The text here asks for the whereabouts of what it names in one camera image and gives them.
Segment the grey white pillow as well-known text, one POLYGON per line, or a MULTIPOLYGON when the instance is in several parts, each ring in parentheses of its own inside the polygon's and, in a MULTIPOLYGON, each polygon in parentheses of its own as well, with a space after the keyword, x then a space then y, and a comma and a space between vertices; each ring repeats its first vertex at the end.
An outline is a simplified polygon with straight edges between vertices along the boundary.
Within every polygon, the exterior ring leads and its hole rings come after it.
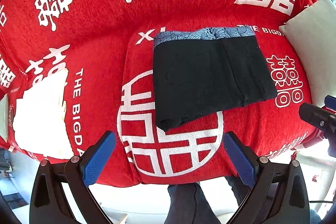
POLYGON ((279 30, 297 53, 314 105, 325 105, 325 97, 335 96, 335 4, 317 0, 279 30))

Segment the black pants with patterned waistband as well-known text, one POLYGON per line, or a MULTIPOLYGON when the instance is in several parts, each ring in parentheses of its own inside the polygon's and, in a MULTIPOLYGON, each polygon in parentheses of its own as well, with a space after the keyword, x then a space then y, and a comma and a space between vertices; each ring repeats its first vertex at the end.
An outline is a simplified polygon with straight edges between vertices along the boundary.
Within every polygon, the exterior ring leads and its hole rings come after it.
POLYGON ((277 96, 248 25, 160 32, 154 38, 153 85, 155 122, 163 131, 277 96))

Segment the red blanket with white characters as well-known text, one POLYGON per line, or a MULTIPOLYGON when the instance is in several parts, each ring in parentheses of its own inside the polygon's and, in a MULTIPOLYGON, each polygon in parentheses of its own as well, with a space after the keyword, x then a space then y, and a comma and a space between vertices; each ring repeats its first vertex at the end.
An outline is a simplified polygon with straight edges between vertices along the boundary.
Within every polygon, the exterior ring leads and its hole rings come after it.
POLYGON ((106 131, 116 148, 98 183, 184 184, 235 173, 233 131, 270 159, 313 128, 303 65, 279 26, 316 0, 1 0, 1 147, 35 160, 81 156, 106 131), (163 131, 155 122, 154 38, 160 32, 250 26, 277 96, 163 131))

